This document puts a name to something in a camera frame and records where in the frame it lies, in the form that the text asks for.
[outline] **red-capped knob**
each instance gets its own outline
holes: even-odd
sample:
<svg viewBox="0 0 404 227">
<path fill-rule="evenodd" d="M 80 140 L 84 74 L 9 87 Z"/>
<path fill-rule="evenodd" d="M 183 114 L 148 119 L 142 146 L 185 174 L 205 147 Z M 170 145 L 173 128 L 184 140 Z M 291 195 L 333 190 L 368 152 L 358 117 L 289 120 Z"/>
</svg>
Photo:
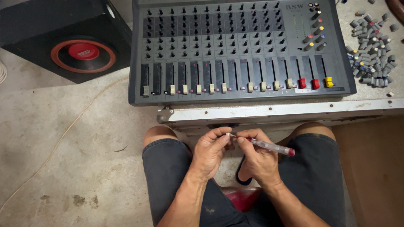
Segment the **red-capped knob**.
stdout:
<svg viewBox="0 0 404 227">
<path fill-rule="evenodd" d="M 312 89 L 319 89 L 320 88 L 320 84 L 318 83 L 318 79 L 313 79 L 311 81 L 312 83 Z"/>
<path fill-rule="evenodd" d="M 305 78 L 300 79 L 300 80 L 299 80 L 299 85 L 300 85 L 300 88 L 301 88 L 301 89 L 306 88 L 306 87 L 307 87 L 307 85 L 306 85 L 306 79 L 305 79 Z"/>
</svg>

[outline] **audio mixer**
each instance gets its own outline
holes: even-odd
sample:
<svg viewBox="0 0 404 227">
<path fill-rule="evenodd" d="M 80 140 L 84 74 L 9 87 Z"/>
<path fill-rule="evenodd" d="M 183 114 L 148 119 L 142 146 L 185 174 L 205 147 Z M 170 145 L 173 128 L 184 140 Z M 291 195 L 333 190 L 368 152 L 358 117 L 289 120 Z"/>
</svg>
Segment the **audio mixer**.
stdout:
<svg viewBox="0 0 404 227">
<path fill-rule="evenodd" d="M 356 93 L 334 0 L 134 0 L 133 31 L 132 105 Z"/>
</svg>

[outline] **finger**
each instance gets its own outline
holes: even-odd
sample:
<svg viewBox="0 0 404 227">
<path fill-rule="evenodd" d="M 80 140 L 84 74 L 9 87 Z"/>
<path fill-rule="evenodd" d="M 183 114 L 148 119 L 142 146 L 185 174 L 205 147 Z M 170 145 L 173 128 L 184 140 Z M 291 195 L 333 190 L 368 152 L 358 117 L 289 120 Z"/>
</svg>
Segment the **finger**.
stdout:
<svg viewBox="0 0 404 227">
<path fill-rule="evenodd" d="M 244 130 L 244 131 L 238 132 L 237 135 L 240 137 L 254 138 L 256 140 L 261 140 L 264 142 L 272 143 L 272 141 L 268 138 L 268 136 L 260 128 Z"/>
<path fill-rule="evenodd" d="M 213 130 L 210 130 L 208 133 L 203 135 L 201 139 L 207 141 L 207 142 L 213 142 L 214 139 L 217 137 L 220 137 L 228 132 L 231 132 L 230 127 L 220 127 L 220 128 L 215 128 Z"/>
<path fill-rule="evenodd" d="M 243 150 L 243 152 L 244 152 L 244 154 L 246 155 L 247 158 L 248 157 L 253 157 L 255 155 L 254 146 L 250 141 L 246 140 L 243 137 L 239 137 L 237 139 L 237 142 L 238 142 L 241 150 Z"/>
<path fill-rule="evenodd" d="M 210 146 L 213 150 L 218 151 L 224 148 L 227 143 L 229 142 L 230 137 L 228 135 L 224 135 L 220 137 L 219 139 L 215 140 Z"/>
</svg>

